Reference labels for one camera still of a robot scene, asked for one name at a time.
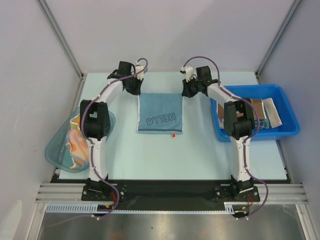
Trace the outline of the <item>light blue towel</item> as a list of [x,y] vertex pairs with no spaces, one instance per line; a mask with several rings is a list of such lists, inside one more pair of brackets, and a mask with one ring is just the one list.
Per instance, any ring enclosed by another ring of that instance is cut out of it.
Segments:
[[184,99],[179,93],[142,93],[138,97],[139,134],[183,134]]

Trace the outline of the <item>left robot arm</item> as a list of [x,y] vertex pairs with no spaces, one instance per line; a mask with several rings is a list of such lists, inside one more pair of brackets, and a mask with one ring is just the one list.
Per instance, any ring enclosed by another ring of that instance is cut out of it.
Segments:
[[111,129],[109,105],[123,91],[133,96],[141,94],[148,64],[144,57],[135,64],[120,61],[97,96],[80,103],[80,130],[89,147],[88,179],[93,182],[105,182],[109,174],[105,160],[105,144]]

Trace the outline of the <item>Doraemon teal beige towel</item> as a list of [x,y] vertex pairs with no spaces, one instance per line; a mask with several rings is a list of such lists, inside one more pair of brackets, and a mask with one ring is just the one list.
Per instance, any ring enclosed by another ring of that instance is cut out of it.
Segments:
[[[278,114],[277,108],[274,104],[274,101],[271,97],[269,98],[265,98],[265,99],[261,99],[263,104],[264,104],[264,110],[266,113],[266,119],[262,119],[260,120],[260,130],[268,130],[268,129],[274,129],[277,128],[279,126],[281,126],[282,120]],[[257,116],[255,113],[253,113],[254,115],[254,121],[255,121],[255,127],[258,126],[258,120],[257,120]],[[221,129],[224,129],[224,119],[220,120],[218,118],[218,124],[219,127]]]

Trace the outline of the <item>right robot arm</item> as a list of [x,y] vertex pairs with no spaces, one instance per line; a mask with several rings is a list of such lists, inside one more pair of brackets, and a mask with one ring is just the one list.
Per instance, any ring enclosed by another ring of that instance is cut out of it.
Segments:
[[196,69],[183,66],[180,72],[185,75],[182,80],[182,96],[192,98],[197,93],[202,93],[223,107],[223,129],[232,143],[234,155],[230,195],[234,200],[242,201],[254,188],[254,178],[249,168],[250,136],[255,129],[252,104],[213,79],[208,66]]

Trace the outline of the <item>orange brown towel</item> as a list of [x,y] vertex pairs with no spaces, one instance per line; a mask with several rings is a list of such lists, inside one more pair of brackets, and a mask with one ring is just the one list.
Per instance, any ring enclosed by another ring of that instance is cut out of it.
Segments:
[[[255,99],[255,98],[250,98],[251,104],[253,105],[254,109],[256,110],[258,117],[260,120],[265,120],[267,118],[267,115],[265,113],[265,107],[264,103],[261,99]],[[224,108],[220,104],[216,104],[217,106],[217,116],[220,120],[224,119]]]

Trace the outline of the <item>peach orange patterned towel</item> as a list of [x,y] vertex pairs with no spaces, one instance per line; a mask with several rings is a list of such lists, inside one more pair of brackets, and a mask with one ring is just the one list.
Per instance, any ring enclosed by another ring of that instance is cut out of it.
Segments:
[[66,136],[66,147],[69,150],[72,170],[82,170],[89,164],[89,147],[86,139],[81,132],[80,114],[73,117],[70,121],[70,130]]

